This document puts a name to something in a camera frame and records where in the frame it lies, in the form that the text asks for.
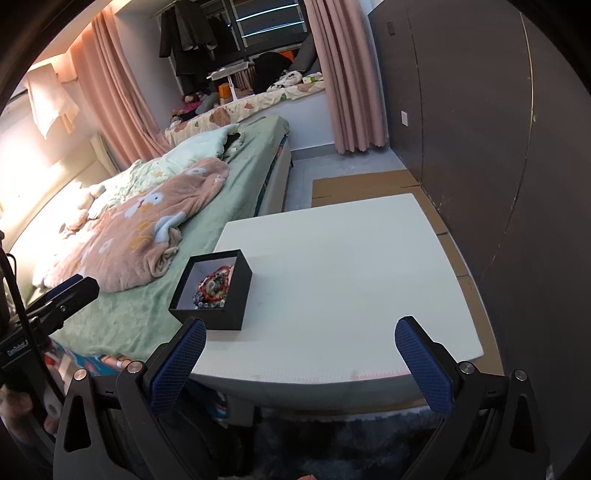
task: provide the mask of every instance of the white headboard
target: white headboard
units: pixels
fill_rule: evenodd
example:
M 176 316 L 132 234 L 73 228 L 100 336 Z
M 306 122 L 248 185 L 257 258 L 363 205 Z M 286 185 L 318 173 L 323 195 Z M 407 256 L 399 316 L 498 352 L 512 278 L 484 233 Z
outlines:
M 6 235 L 2 246 L 17 259 L 18 287 L 25 303 L 34 292 L 33 271 L 45 251 L 45 240 L 56 235 L 64 221 L 72 184 L 79 181 L 87 187 L 117 173 L 105 144 L 96 134 L 48 168 L 34 194 L 2 214 L 0 230 Z

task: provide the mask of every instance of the wardrobe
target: wardrobe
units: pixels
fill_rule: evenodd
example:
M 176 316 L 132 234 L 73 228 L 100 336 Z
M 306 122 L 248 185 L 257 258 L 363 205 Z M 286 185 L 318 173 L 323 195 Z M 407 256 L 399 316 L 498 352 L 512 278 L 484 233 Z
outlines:
M 528 372 L 555 473 L 591 429 L 591 96 L 499 0 L 384 0 L 369 14 L 392 149 L 477 282 L 506 374 Z

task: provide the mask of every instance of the orange box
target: orange box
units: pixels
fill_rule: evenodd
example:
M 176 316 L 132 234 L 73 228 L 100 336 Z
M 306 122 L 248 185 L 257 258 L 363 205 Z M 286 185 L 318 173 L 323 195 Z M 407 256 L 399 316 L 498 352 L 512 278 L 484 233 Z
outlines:
M 232 98 L 232 91 L 230 90 L 229 83 L 222 83 L 217 87 L 217 92 L 220 95 L 220 98 Z

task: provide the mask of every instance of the carpet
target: carpet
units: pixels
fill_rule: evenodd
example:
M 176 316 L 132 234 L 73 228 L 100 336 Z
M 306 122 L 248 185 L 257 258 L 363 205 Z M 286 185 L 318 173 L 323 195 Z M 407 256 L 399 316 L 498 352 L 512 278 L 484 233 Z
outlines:
M 264 414 L 255 428 L 252 480 L 397 480 L 441 417 L 428 407 L 337 421 Z

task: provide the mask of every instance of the screw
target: screw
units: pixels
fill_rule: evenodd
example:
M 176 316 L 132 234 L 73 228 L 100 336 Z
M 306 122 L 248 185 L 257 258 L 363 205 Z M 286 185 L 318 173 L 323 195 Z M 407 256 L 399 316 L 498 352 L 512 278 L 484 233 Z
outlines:
M 474 365 L 472 365 L 470 362 L 462 362 L 460 364 L 460 370 L 464 372 L 466 375 L 474 373 L 475 369 L 476 367 L 474 367 Z
M 74 380 L 83 380 L 85 378 L 86 378 L 86 370 L 84 370 L 83 368 L 76 370 L 76 373 L 74 373 Z
M 515 370 L 515 377 L 522 382 L 527 380 L 527 374 L 523 370 Z
M 144 365 L 142 364 L 142 362 L 131 362 L 128 366 L 127 366 L 127 371 L 130 374 L 136 374 L 138 372 L 141 372 L 143 369 Z

